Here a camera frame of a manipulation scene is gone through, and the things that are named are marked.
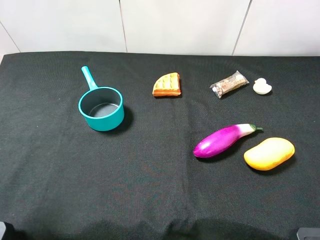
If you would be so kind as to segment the grey device bottom left corner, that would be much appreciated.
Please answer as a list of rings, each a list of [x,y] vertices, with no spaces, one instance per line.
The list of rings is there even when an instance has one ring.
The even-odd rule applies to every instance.
[[[0,240],[4,240],[5,239],[5,234],[6,234],[6,224],[4,222],[0,222]]]

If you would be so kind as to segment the purple toy eggplant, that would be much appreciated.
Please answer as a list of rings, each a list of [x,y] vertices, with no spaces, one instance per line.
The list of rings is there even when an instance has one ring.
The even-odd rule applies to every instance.
[[[262,127],[243,123],[224,127],[205,137],[193,150],[197,158],[211,158],[229,149],[240,138],[256,131],[263,131]]]

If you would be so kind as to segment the yellow toy mango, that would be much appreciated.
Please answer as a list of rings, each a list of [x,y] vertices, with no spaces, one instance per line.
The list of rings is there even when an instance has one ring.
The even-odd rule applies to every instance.
[[[243,157],[253,169],[268,171],[290,159],[294,153],[295,147],[289,140],[270,137],[247,150]]]

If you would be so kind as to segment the white rubber duck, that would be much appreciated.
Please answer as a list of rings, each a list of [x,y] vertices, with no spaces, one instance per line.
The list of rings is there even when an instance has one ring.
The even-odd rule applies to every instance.
[[[259,95],[266,95],[272,90],[272,86],[267,84],[265,78],[258,78],[254,81],[253,90]]]

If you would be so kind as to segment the black tablecloth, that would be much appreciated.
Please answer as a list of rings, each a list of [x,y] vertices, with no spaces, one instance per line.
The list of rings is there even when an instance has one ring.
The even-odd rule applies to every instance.
[[[90,128],[78,109],[96,85],[124,119]],[[218,98],[239,71],[249,84]],[[179,96],[154,97],[179,74]],[[266,79],[272,90],[253,90]],[[197,144],[232,125],[263,128],[210,158]],[[256,170],[244,153],[283,138],[294,155]],[[320,225],[320,59],[32,52],[0,65],[0,219],[22,240],[294,240]]]

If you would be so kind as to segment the teal toy saucepan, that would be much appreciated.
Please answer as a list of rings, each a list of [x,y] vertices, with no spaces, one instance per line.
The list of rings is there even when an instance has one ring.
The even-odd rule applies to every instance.
[[[79,112],[95,131],[106,132],[117,128],[125,117],[122,94],[113,87],[97,86],[87,66],[83,66],[81,71],[89,91],[78,102]]]

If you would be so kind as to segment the wrapped chocolate snack bar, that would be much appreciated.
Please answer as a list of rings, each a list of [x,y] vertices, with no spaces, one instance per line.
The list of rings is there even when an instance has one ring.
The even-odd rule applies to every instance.
[[[238,89],[249,83],[250,82],[247,80],[247,78],[237,70],[231,76],[212,84],[209,88],[220,99],[223,95],[229,93],[230,91]]]

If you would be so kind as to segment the orange toy waffle slice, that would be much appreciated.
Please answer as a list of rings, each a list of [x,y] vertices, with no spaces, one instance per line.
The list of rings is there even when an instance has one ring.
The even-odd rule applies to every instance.
[[[175,97],[181,94],[180,75],[177,72],[161,76],[154,84],[152,95],[154,97]]]

